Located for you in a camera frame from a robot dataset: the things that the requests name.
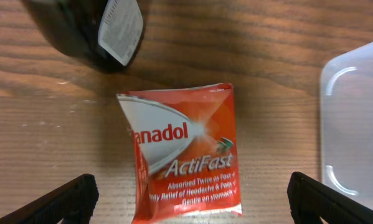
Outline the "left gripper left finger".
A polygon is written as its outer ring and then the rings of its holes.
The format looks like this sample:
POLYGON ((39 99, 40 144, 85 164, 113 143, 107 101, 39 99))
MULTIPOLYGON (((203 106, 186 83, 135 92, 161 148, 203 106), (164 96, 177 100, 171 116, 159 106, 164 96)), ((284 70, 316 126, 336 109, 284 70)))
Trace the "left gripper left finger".
POLYGON ((83 174, 0 218, 0 224, 89 224, 98 202, 95 177, 83 174))

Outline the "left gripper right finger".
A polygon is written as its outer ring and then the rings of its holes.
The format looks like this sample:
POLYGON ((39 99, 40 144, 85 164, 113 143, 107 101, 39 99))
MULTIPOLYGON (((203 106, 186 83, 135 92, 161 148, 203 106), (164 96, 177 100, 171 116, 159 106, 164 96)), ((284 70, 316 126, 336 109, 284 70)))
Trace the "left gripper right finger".
POLYGON ((373 210, 301 172, 292 173, 287 195, 295 224, 373 224, 373 210))

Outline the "dark syrup bottle white cap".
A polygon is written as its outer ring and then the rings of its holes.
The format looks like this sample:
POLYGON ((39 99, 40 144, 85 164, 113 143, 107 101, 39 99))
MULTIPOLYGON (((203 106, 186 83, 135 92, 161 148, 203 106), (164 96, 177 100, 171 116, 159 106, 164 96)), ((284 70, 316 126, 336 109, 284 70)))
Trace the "dark syrup bottle white cap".
POLYGON ((143 39, 137 0, 22 0, 60 53, 105 73, 126 68, 143 39))

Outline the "red Panadol ActiFast box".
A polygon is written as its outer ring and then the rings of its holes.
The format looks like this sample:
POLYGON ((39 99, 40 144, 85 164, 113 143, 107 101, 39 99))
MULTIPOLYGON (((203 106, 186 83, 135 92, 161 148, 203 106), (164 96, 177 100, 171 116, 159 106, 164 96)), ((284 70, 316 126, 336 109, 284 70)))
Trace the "red Panadol ActiFast box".
POLYGON ((117 99, 135 152, 134 223, 242 213, 230 83, 127 91, 117 99))

